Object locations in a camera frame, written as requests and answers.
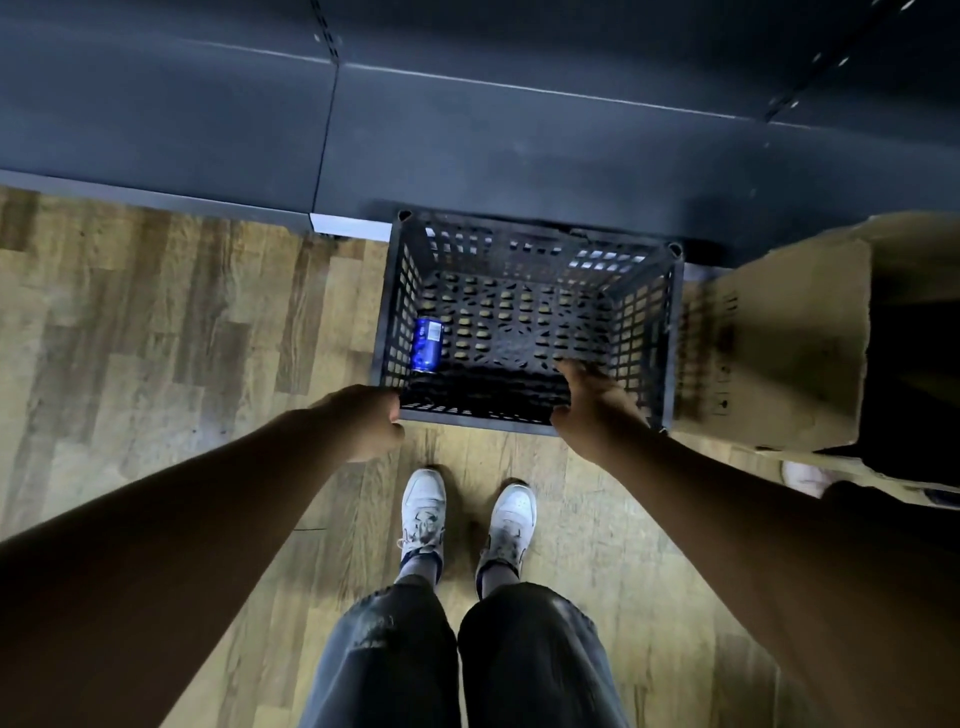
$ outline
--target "jeans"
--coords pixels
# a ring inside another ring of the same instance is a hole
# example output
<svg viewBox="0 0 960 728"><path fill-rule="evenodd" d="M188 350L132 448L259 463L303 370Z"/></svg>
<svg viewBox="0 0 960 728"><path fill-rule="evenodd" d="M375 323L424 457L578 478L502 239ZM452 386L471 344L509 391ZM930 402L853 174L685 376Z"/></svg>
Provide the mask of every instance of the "jeans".
<svg viewBox="0 0 960 728"><path fill-rule="evenodd" d="M459 638L424 581L354 604L324 649L300 728L459 728L457 648L470 728L626 728L607 653L546 587L501 587Z"/></svg>

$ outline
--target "sock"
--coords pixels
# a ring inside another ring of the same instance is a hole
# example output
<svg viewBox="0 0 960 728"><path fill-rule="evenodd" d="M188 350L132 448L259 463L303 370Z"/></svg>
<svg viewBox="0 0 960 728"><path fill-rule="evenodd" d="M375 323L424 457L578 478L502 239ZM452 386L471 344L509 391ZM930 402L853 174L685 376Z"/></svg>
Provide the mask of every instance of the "sock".
<svg viewBox="0 0 960 728"><path fill-rule="evenodd" d="M435 587L437 585L437 556L435 554L418 554L410 557L407 563L400 567L400 573L394 579L394 583L404 576L413 575L426 579L431 587Z"/></svg>
<svg viewBox="0 0 960 728"><path fill-rule="evenodd" d="M507 584L519 584L520 577L506 564L496 562L490 564L480 574L480 598L486 599L493 594L493 590Z"/></svg>

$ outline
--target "can label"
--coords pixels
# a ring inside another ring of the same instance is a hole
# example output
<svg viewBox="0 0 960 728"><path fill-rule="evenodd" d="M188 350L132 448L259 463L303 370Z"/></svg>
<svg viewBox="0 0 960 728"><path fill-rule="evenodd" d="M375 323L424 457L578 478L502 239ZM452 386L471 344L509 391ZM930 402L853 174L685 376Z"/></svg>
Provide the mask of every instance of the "can label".
<svg viewBox="0 0 960 728"><path fill-rule="evenodd" d="M410 357L414 372L433 372L437 369L444 347L443 339L444 325L440 321L425 316L417 319L414 350Z"/></svg>

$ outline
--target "hand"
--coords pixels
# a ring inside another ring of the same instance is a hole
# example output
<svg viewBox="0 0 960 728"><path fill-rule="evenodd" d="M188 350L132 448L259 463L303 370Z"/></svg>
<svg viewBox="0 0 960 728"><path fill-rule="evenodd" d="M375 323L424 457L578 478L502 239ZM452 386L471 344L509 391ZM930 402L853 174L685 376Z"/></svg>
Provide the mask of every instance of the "hand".
<svg viewBox="0 0 960 728"><path fill-rule="evenodd" d="M556 366L570 386L570 406L554 408L550 423L574 452L604 467L624 435L646 426L643 416L633 396L592 365L563 359Z"/></svg>
<svg viewBox="0 0 960 728"><path fill-rule="evenodd" d="M328 394L311 407L323 416L329 436L348 462L361 463L403 442L400 397L392 389L354 384Z"/></svg>

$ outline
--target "person's foot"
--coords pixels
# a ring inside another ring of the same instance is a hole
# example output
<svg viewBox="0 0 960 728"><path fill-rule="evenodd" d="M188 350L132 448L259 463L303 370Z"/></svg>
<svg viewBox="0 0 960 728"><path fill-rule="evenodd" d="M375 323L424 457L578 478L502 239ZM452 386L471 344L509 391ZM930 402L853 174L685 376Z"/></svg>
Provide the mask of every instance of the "person's foot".
<svg viewBox="0 0 960 728"><path fill-rule="evenodd" d="M436 563L436 581L444 570L444 530L446 525L446 489L443 477L429 468L420 468L410 476L400 505L403 536L400 570L408 562L423 556Z"/></svg>
<svg viewBox="0 0 960 728"><path fill-rule="evenodd" d="M517 578L523 566L523 555L530 547L537 526L537 497L526 483L514 482L503 489L493 505L490 534L480 552L477 566L477 594L483 598L483 574L493 565L503 565Z"/></svg>

